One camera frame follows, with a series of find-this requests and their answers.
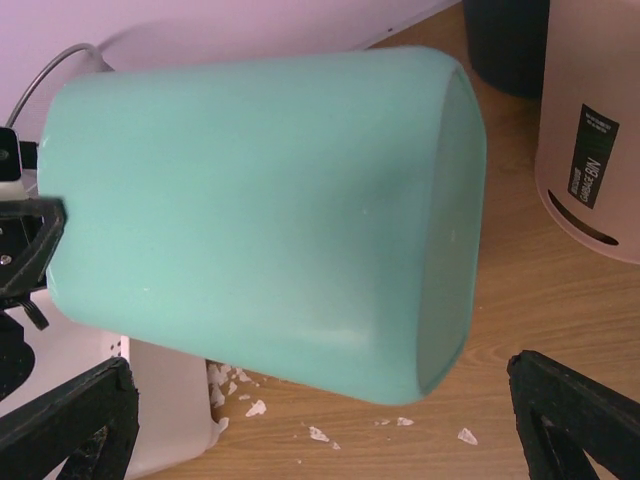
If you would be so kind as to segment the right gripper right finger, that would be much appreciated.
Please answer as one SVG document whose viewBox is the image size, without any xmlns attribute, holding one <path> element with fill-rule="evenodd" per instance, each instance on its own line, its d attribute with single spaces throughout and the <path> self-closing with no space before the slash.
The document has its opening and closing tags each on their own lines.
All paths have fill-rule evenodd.
<svg viewBox="0 0 640 480">
<path fill-rule="evenodd" d="M 508 363 L 516 430 L 531 479 L 639 477 L 639 403 L 537 352 Z"/>
</svg>

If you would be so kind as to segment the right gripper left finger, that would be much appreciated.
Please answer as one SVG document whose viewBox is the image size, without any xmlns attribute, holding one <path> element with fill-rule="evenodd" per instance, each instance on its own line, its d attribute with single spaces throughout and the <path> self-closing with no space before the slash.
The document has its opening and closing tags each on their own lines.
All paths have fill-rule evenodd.
<svg viewBox="0 0 640 480">
<path fill-rule="evenodd" d="M 138 414 L 129 363 L 109 358 L 1 418 L 1 477 L 122 479 Z"/>
</svg>

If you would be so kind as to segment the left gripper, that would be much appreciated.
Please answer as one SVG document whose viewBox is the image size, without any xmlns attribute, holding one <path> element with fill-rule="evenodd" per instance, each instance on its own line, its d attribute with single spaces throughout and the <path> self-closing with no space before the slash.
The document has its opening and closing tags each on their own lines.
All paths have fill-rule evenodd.
<svg viewBox="0 0 640 480">
<path fill-rule="evenodd" d="M 49 326 L 31 294 L 46 286 L 45 271 L 66 224 L 61 198 L 1 202 L 1 388 L 15 390 L 30 376 L 35 353 L 24 327 L 8 311 L 20 307 L 36 329 Z"/>
</svg>

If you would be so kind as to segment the white plastic tub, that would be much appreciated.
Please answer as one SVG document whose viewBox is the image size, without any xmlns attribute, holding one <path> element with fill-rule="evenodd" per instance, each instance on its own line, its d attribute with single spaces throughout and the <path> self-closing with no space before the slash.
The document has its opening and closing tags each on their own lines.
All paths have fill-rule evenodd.
<svg viewBox="0 0 640 480">
<path fill-rule="evenodd" d="M 35 354 L 30 375 L 1 401 L 3 415 L 109 357 L 130 365 L 139 392 L 140 425 L 126 477 L 138 479 L 193 459 L 217 441 L 205 360 L 127 336 L 75 323 L 40 290 L 32 301 L 49 322 L 38 330 L 20 307 L 8 314 L 23 328 L 18 338 Z"/>
</svg>

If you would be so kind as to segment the salmon pink plastic bin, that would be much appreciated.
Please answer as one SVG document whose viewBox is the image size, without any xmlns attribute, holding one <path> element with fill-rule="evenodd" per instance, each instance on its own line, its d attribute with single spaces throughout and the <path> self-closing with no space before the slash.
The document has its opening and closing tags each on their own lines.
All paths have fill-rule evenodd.
<svg viewBox="0 0 640 480">
<path fill-rule="evenodd" d="M 638 2 L 551 2 L 535 181 L 572 238 L 638 263 Z"/>
</svg>

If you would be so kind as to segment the green plastic bin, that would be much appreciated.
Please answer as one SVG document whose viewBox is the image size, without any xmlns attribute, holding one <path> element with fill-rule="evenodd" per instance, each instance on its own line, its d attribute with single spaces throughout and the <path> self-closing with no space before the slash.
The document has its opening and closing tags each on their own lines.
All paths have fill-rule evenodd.
<svg viewBox="0 0 640 480">
<path fill-rule="evenodd" d="M 47 271 L 76 322 L 385 405 L 468 338 L 487 165 L 462 65 L 420 46 L 77 78 L 54 97 Z"/>
</svg>

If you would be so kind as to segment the dark grey plastic bin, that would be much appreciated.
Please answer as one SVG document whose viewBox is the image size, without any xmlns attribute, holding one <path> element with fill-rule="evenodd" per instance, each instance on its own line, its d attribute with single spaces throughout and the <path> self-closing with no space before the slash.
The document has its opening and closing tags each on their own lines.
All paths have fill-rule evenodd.
<svg viewBox="0 0 640 480">
<path fill-rule="evenodd" d="M 473 70 L 503 93 L 539 98 L 549 0 L 464 0 L 462 6 Z"/>
</svg>

